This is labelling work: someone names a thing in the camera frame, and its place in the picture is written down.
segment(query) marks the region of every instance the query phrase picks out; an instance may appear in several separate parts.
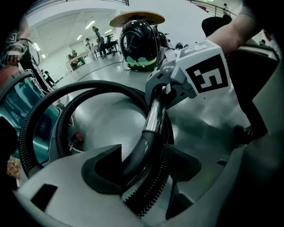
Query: black rubber part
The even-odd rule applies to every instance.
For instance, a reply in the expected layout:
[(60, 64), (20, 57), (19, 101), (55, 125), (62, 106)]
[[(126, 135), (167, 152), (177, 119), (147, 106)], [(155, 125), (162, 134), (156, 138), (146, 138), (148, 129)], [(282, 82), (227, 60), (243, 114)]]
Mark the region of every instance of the black rubber part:
[(177, 182), (173, 181), (170, 202), (166, 212), (166, 220), (177, 216), (192, 205), (193, 202), (191, 202), (184, 194), (179, 193)]
[(129, 154), (122, 162), (122, 185), (124, 191), (131, 188), (151, 164), (149, 160), (156, 159), (161, 150), (162, 140), (159, 133), (143, 131), (142, 135)]
[[(94, 96), (95, 93), (101, 94), (101, 93), (116, 92), (116, 93), (125, 94), (131, 97), (132, 100), (146, 113), (146, 115), (148, 115), (149, 113), (150, 109), (145, 101), (144, 92), (141, 92), (137, 89), (130, 88), (115, 82), (101, 81), (101, 80), (77, 82), (74, 84), (66, 85), (62, 88), (53, 91), (50, 94), (47, 94), (45, 97), (39, 100), (33, 106), (30, 112), (27, 114), (19, 135), (20, 160), (23, 169), (28, 177), (31, 176), (31, 174), (29, 173), (30, 170), (35, 169), (34, 168), (35, 166), (40, 166), (34, 153), (32, 141), (33, 141), (33, 133), (35, 131), (37, 122), (39, 121), (43, 112), (53, 102), (63, 97), (64, 95), (82, 89), (94, 89), (93, 91), (85, 92), (85, 94), (88, 93), (89, 98)], [(170, 119), (167, 116), (167, 114), (165, 115), (164, 126), (163, 126), (163, 143), (167, 144), (174, 143), (173, 130), (170, 123)], [(65, 149), (63, 144), (63, 146), (60, 148), (60, 157), (68, 156), (69, 155), (68, 152), (69, 149)], [(151, 171), (147, 176), (147, 178), (145, 179), (145, 181), (142, 183), (139, 189), (136, 192), (134, 192), (133, 195), (131, 195), (126, 201), (126, 204), (130, 207), (130, 209), (132, 209), (139, 216), (145, 214), (149, 210), (149, 208), (155, 203), (156, 199), (158, 198), (162, 189), (164, 188), (169, 176), (165, 172), (165, 166), (163, 164), (163, 149), (161, 149), (161, 151), (158, 153), (157, 159), (153, 160), (153, 163), (151, 164), (153, 165), (153, 167), (151, 168)]]
[(119, 144), (88, 159), (81, 168), (84, 181), (99, 193), (121, 195), (121, 154)]
[(164, 163), (173, 181), (190, 181), (201, 170), (201, 162), (174, 145), (164, 145)]
[(34, 195), (31, 202), (44, 212), (57, 188), (57, 186), (51, 184), (44, 184)]

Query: black corrugated hose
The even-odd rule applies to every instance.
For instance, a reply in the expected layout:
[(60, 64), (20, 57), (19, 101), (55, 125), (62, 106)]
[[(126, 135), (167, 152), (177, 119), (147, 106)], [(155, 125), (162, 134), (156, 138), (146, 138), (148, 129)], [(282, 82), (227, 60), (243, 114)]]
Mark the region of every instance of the black corrugated hose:
[[(19, 153), (23, 169), (27, 176), (29, 172), (39, 166), (33, 149), (33, 134), (36, 124), (40, 117), (53, 102), (63, 97), (64, 95), (82, 89), (92, 89), (75, 97), (62, 111), (56, 129), (56, 148), (60, 157), (70, 155), (67, 142), (67, 129), (69, 119), (83, 101), (103, 93), (122, 93), (130, 97), (142, 110), (148, 115), (149, 107), (145, 101), (145, 93), (134, 88), (124, 86), (115, 82), (109, 81), (84, 81), (70, 84), (47, 94), (27, 114), (19, 135)], [(163, 142), (167, 144), (174, 143), (172, 126), (169, 117), (165, 116), (163, 126)], [(165, 183), (168, 179), (168, 174), (165, 172), (163, 164), (163, 149), (161, 149), (156, 160), (153, 161), (153, 167), (142, 183), (142, 185), (131, 195), (126, 204), (138, 216), (145, 214), (154, 204), (160, 195)]]

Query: table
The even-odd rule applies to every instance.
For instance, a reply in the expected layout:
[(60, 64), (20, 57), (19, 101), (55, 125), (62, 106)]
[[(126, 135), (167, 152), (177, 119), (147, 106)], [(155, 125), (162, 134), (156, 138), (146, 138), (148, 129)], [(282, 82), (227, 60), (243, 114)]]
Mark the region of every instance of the table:
[(86, 56), (89, 55), (89, 53), (91, 53), (90, 51), (86, 51), (82, 54), (79, 54), (77, 57), (74, 57), (72, 59), (70, 59), (68, 62), (66, 62), (66, 67), (67, 69), (70, 71), (70, 72), (73, 72), (73, 69), (71, 67), (71, 64), (74, 62), (74, 61), (77, 61), (79, 58), (84, 58)]
[(123, 27), (127, 22), (132, 20), (143, 20), (149, 25), (157, 25), (165, 22), (165, 18), (155, 12), (133, 11), (120, 14), (110, 21), (110, 26)]

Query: person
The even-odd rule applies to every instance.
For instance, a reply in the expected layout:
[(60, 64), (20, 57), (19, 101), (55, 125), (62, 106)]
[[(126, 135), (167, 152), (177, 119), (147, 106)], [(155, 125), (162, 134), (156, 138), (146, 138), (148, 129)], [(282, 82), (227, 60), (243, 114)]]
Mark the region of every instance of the person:
[(279, 48), (279, 46), (277, 45), (275, 39), (273, 38), (273, 34), (270, 34), (267, 30), (263, 29), (263, 33), (264, 33), (264, 37), (267, 40), (266, 45), (268, 47), (271, 47), (275, 50), (275, 52), (278, 54), (278, 56), (280, 58), (282, 58), (282, 53), (281, 50)]
[(6, 44), (2, 50), (0, 57), (0, 68), (4, 66), (17, 66), (18, 63), (20, 63), (24, 70), (32, 70), (41, 88), (48, 93), (48, 87), (45, 85), (42, 77), (39, 75), (32, 62), (32, 55), (30, 53), (29, 45), (26, 40), (30, 36), (30, 34), (31, 32), (27, 19), (25, 18), (25, 16), (23, 16), (18, 27), (12, 29), (9, 37), (6, 40)]
[(55, 85), (53, 79), (50, 77), (49, 72), (48, 71), (44, 71), (41, 69), (40, 70), (44, 79), (46, 80), (46, 82), (49, 84), (50, 87), (53, 87), (53, 85)]
[(104, 48), (105, 46), (105, 40), (104, 38), (100, 35), (99, 30), (97, 27), (93, 26), (93, 31), (96, 33), (97, 35), (97, 44), (98, 44), (98, 48), (99, 48), (99, 55), (101, 56), (101, 58), (105, 58), (104, 55), (106, 55), (106, 49)]
[(227, 18), (229, 20), (232, 20), (231, 18), (231, 12), (229, 11), (229, 8), (226, 3), (224, 3), (224, 8), (223, 8), (223, 18)]
[(252, 100), (269, 80), (277, 67), (278, 61), (263, 55), (258, 55), (257, 59), (251, 61), (250, 59), (255, 58), (256, 54), (250, 52), (244, 57), (239, 51), (233, 51), (259, 33), (262, 27), (271, 29), (274, 35), (278, 36), (278, 44), (282, 42), (281, 32), (274, 26), (277, 16), (272, 13), (268, 20), (264, 20), (262, 16), (262, 13), (267, 10), (274, 12), (274, 9), (269, 7), (261, 7), (261, 5), (249, 0), (244, 1), (237, 17), (208, 37), (210, 41), (222, 48), (225, 55), (231, 53), (227, 61), (230, 77), (240, 107), (251, 123), (248, 128), (240, 125), (234, 128), (237, 141), (243, 144), (248, 144), (267, 133), (262, 117)]
[(262, 39), (261, 41), (259, 41), (259, 45), (260, 46), (265, 46), (266, 41), (264, 39)]
[(96, 56), (96, 59), (98, 59), (97, 54), (96, 54), (96, 52), (94, 50), (94, 44), (90, 42), (89, 38), (86, 38), (86, 43), (87, 43), (86, 44), (87, 50), (91, 51), (91, 54), (92, 54), (93, 58), (95, 58), (95, 56)]
[(77, 55), (78, 55), (77, 52), (76, 52), (74, 49), (72, 50), (72, 55), (73, 55), (74, 57), (77, 57)]

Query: teal container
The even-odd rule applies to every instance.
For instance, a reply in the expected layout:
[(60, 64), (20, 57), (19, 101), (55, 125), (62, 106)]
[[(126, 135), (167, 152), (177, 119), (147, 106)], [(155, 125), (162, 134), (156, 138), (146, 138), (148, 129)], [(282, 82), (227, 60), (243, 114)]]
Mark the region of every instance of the teal container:
[[(19, 136), (23, 121), (31, 108), (44, 96), (32, 81), (31, 72), (13, 75), (1, 88), (0, 116), (3, 116), (17, 131)], [(51, 133), (59, 117), (59, 110), (51, 105), (41, 117), (33, 138), (35, 155), (39, 163), (48, 161)], [(19, 152), (13, 154), (19, 158)]]

